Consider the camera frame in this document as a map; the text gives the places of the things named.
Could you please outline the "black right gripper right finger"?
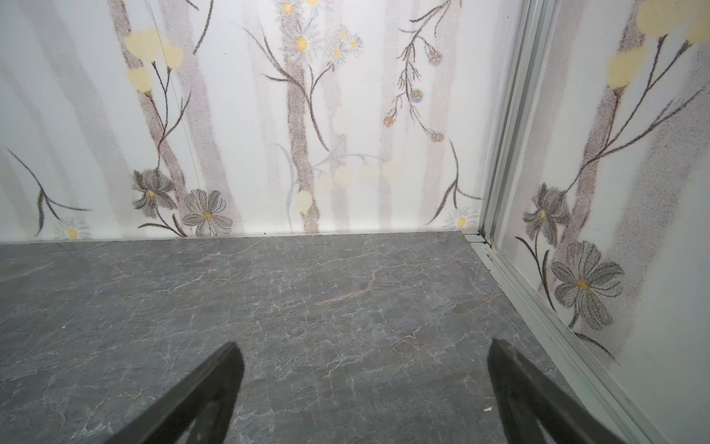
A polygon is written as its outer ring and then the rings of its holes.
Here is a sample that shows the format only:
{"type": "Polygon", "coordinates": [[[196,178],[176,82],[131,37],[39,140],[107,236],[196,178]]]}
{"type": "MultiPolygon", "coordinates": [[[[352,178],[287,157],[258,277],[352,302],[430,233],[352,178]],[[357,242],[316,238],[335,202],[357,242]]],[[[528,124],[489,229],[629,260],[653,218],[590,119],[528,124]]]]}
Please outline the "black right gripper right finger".
{"type": "Polygon", "coordinates": [[[509,443],[621,442],[506,340],[492,341],[487,368],[509,443]]]}

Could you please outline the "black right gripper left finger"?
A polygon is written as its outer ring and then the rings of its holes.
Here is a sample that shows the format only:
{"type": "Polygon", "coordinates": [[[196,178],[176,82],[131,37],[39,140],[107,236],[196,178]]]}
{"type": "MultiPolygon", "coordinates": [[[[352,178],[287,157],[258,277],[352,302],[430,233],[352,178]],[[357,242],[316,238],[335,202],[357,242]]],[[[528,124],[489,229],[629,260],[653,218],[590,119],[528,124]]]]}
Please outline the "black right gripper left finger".
{"type": "Polygon", "coordinates": [[[189,443],[225,441],[240,385],[244,359],[236,342],[227,342],[109,438],[109,443],[189,443]]]}

